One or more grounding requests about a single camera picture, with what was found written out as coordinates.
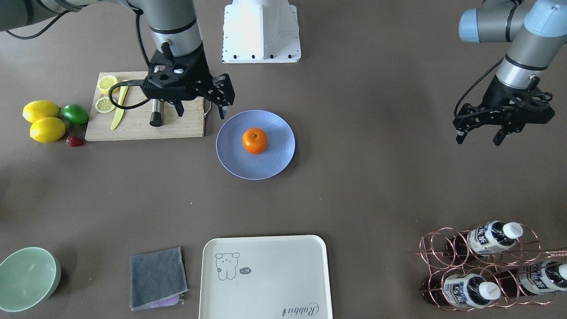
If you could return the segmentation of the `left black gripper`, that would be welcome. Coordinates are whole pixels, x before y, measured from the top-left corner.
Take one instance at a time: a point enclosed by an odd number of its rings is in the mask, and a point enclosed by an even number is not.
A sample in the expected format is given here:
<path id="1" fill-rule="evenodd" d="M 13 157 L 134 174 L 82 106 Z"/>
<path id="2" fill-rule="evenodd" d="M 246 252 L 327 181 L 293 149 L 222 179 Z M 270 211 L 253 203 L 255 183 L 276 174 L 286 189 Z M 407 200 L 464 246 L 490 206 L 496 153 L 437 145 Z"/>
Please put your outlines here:
<path id="1" fill-rule="evenodd" d="M 457 144 L 462 144 L 466 135 L 472 129 L 479 127 L 478 115 L 474 115 L 477 111 L 490 113 L 494 116 L 499 115 L 500 124 L 505 121 L 513 124 L 548 123 L 555 116 L 555 111 L 550 106 L 553 95 L 549 92 L 542 92 L 537 87 L 539 82 L 539 77 L 532 76 L 528 78 L 526 89 L 517 89 L 505 85 L 495 76 L 478 107 L 465 104 L 456 113 L 452 123 L 457 131 L 455 138 Z M 509 134 L 507 128 L 500 127 L 493 138 L 494 145 L 500 146 Z"/>

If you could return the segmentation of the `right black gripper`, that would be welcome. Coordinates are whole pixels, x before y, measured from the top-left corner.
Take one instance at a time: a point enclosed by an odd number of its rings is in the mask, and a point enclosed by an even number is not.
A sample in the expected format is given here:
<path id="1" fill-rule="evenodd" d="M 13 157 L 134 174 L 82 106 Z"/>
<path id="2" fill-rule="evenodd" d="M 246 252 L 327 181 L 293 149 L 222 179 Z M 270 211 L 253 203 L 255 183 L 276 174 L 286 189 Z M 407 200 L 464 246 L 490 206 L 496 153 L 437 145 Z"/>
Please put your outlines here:
<path id="1" fill-rule="evenodd" d="M 229 74 L 212 77 L 204 45 L 200 44 L 183 56 L 174 56 L 169 43 L 163 43 L 161 48 L 165 53 L 155 52 L 141 86 L 144 95 L 150 99 L 173 101 L 178 117 L 184 114 L 182 101 L 210 95 L 211 103 L 218 107 L 219 117 L 225 119 L 228 107 L 234 103 L 235 91 Z"/>

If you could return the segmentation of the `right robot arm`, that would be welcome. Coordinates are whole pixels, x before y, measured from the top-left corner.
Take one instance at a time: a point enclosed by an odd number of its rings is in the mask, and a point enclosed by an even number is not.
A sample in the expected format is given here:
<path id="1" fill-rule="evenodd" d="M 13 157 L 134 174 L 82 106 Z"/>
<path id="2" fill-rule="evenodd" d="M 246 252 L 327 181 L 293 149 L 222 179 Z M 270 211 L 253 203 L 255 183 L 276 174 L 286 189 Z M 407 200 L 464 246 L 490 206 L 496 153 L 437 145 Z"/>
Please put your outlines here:
<path id="1" fill-rule="evenodd" d="M 79 12 L 91 4 L 91 0 L 3 0 L 1 30 L 10 32 L 47 19 L 56 22 L 66 13 Z M 118 0 L 117 4 L 138 16 L 146 15 L 156 44 L 156 52 L 146 61 L 146 77 L 126 81 L 125 85 L 140 87 L 146 101 L 170 103 L 179 117 L 184 113 L 183 101 L 204 97 L 218 107 L 224 119 L 235 93 L 228 74 L 210 74 L 193 2 Z"/>

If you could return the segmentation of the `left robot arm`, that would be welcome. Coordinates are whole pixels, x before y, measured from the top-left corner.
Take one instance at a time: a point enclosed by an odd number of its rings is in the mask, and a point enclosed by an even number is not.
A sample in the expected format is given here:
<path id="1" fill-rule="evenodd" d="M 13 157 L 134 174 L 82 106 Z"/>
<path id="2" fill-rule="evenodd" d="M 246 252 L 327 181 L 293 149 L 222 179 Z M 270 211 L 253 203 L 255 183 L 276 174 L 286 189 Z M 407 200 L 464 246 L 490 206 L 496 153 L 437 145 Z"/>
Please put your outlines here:
<path id="1" fill-rule="evenodd" d="M 456 103 L 453 125 L 457 143 L 483 125 L 500 127 L 493 142 L 500 145 L 507 135 L 521 132 L 527 124 L 546 124 L 555 115 L 552 95 L 537 86 L 566 42 L 567 5 L 564 0 L 485 0 L 467 10 L 459 22 L 464 42 L 509 42 L 504 58 L 478 106 Z"/>

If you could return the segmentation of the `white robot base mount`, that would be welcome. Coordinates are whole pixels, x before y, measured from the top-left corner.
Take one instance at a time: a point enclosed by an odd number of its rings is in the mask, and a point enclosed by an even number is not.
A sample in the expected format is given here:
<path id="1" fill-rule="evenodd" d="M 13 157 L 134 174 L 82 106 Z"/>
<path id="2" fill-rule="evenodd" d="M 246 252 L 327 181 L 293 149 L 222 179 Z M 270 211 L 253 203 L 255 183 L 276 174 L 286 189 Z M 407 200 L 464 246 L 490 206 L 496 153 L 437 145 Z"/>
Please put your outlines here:
<path id="1" fill-rule="evenodd" d="M 224 63 L 295 63 L 302 57 L 296 6 L 287 0 L 234 0 L 224 8 Z"/>

